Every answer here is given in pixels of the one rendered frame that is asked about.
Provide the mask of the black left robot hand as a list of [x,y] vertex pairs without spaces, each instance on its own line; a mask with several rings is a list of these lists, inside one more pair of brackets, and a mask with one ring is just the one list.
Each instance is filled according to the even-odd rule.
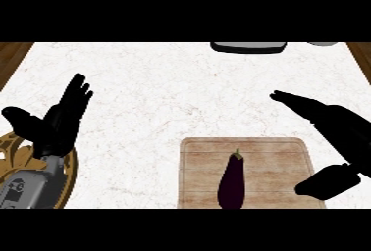
[[93,91],[86,77],[76,74],[59,102],[49,108],[43,118],[14,106],[2,110],[15,134],[34,144],[34,158],[64,157],[73,150],[82,119]]

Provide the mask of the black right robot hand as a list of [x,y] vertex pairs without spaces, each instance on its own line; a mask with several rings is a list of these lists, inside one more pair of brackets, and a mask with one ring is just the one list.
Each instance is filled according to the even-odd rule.
[[371,122],[345,107],[292,93],[275,90],[269,97],[311,122],[346,160],[324,167],[294,187],[297,195],[326,201],[359,184],[359,174],[371,178]]

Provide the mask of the wooden cutting board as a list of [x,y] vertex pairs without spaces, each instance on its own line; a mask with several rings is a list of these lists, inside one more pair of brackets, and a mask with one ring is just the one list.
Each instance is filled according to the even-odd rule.
[[181,144],[179,207],[219,209],[218,187],[231,154],[244,157],[244,209],[326,209],[297,195],[294,186],[314,174],[306,144],[294,137],[190,137]]

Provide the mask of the dark purple eggplant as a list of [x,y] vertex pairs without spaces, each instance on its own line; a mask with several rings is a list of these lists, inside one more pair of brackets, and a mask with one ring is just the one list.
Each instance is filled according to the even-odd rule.
[[244,157],[235,151],[219,182],[218,202],[224,209],[241,209],[246,200]]

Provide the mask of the round golden brown placemat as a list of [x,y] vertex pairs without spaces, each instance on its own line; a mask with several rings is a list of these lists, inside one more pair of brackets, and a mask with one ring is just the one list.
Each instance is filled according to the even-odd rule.
[[[0,158],[0,191],[3,189],[5,181],[11,178],[17,171],[46,169],[46,161],[42,158],[34,158],[34,147],[30,145],[22,146],[22,142],[24,138],[20,137],[14,132],[9,132],[0,136],[0,154],[5,155],[5,158]],[[67,179],[61,196],[52,209],[64,208],[71,195],[77,177],[79,162],[76,150],[71,150],[71,152],[62,158]]]

